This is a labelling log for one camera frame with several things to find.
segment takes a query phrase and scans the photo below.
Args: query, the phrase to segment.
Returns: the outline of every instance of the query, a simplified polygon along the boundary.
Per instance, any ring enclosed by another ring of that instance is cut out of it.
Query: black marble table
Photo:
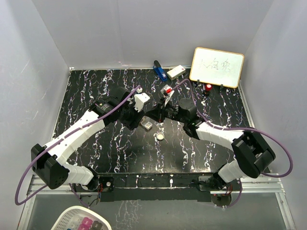
[[[153,69],[72,71],[54,136],[74,124],[94,100],[109,95],[118,86],[131,91],[141,85],[143,92],[151,97],[144,108],[146,111],[160,99],[160,89],[165,84],[174,87],[188,77],[189,69],[177,80],[166,82],[161,82]],[[205,99],[204,84],[194,88],[198,109],[217,125],[247,127],[239,90],[223,88],[220,92],[219,89],[214,86]],[[184,84],[175,92],[172,103],[190,94],[190,88]],[[150,131],[141,126],[130,131],[120,122],[111,123],[80,146],[68,162],[90,166],[98,173],[210,173],[234,159],[233,152],[224,147],[190,138],[177,121],[151,122]],[[155,140],[157,132],[164,132],[163,141]]]

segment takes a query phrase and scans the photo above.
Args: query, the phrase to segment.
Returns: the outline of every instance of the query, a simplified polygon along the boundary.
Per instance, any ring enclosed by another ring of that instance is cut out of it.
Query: small whiteboard
[[[225,87],[238,87],[244,55],[197,47],[190,72],[190,80]]]

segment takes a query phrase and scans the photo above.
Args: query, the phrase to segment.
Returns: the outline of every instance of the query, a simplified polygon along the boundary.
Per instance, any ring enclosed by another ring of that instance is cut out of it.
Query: red button
[[[206,89],[206,91],[210,91],[212,89],[212,85],[206,84],[205,89]]]

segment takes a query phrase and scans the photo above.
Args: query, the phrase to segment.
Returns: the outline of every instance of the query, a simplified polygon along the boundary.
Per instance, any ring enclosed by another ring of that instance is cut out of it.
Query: plastic basket
[[[102,223],[101,230],[112,230],[110,224],[103,217],[81,206],[72,206],[62,212],[51,230],[78,230],[84,218],[89,218],[93,223],[94,221]]]

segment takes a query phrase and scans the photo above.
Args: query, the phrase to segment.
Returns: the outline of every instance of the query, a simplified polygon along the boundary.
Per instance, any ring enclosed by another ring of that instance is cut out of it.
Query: gray wall
[[[0,1],[0,34],[0,229],[13,230],[17,184],[31,147],[50,140],[69,69],[31,1]]]
[[[191,65],[198,46],[245,53],[272,0],[32,0],[69,67]]]
[[[241,77],[256,127],[292,153],[294,170],[282,182],[298,230],[307,225],[306,22],[305,0],[274,1],[246,53]],[[280,148],[274,149],[273,169],[284,173],[288,159]]]

